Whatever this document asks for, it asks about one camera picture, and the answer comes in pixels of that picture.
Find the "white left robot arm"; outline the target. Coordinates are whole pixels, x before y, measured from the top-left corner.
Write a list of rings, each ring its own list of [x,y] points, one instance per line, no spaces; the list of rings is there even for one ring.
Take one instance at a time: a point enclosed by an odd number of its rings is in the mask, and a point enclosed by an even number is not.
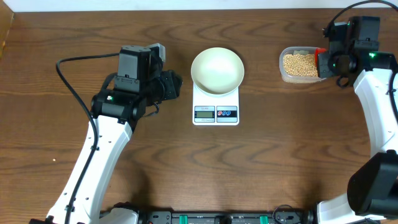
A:
[[[43,223],[140,223],[138,211],[121,204],[101,214],[115,165],[148,106],[178,98],[182,78],[165,71],[165,47],[124,45],[118,70],[109,74],[87,107],[71,84],[64,84],[89,119],[85,143],[71,176]]]

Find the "red measuring scoop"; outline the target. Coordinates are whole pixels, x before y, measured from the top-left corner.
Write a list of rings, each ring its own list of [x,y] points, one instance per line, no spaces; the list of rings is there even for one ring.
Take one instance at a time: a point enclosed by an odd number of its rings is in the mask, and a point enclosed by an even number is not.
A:
[[[325,53],[327,49],[317,47],[315,49],[315,65],[318,66],[318,56],[319,54]]]

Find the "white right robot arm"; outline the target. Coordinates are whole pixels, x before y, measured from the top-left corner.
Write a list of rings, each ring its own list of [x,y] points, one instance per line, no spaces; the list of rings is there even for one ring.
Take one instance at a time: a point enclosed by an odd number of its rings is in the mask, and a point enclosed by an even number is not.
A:
[[[359,98],[370,159],[349,179],[346,193],[317,205],[315,223],[377,223],[397,218],[397,60],[379,51],[380,19],[350,17],[323,30],[329,49],[316,54],[320,78],[346,78]]]

